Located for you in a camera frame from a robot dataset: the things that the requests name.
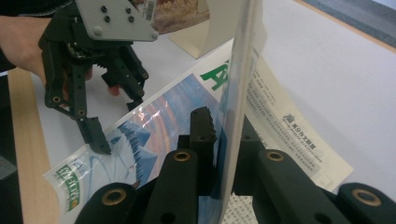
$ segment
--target finger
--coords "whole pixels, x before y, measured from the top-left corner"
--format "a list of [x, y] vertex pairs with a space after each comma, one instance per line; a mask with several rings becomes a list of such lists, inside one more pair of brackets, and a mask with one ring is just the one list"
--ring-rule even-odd
[[113, 95], [113, 96], [118, 96], [120, 95], [120, 86], [113, 86], [108, 88], [108, 92]]
[[63, 87], [63, 93], [64, 93], [64, 99], [66, 101], [69, 100], [69, 85], [68, 85], [68, 78], [67, 76], [64, 76], [64, 87]]
[[88, 69], [87, 73], [85, 74], [85, 80], [90, 80], [92, 78], [92, 67]]

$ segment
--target label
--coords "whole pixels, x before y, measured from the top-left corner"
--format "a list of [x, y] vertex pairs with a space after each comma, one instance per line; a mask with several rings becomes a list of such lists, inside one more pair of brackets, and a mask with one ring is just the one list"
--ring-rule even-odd
[[145, 0], [143, 3], [137, 3], [137, 10], [139, 10], [146, 21], [154, 22], [154, 12], [156, 6], [157, 0]]
[[55, 177], [62, 183], [66, 195], [66, 208], [67, 211], [71, 211], [80, 202], [78, 178], [67, 164], [56, 172]]

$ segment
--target printed page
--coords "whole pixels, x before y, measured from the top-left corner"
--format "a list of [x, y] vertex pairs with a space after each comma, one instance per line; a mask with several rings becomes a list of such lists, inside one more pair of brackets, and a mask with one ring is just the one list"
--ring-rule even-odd
[[266, 148], [291, 155], [321, 188], [333, 191], [352, 171], [313, 130], [263, 58], [249, 84], [247, 117]]

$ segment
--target barcode label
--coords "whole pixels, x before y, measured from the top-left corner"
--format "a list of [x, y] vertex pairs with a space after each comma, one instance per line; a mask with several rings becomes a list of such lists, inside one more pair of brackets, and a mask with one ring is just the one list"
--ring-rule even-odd
[[154, 11], [156, 5], [157, 0], [145, 1], [145, 10], [143, 13], [143, 17], [146, 19], [146, 21], [154, 22]]

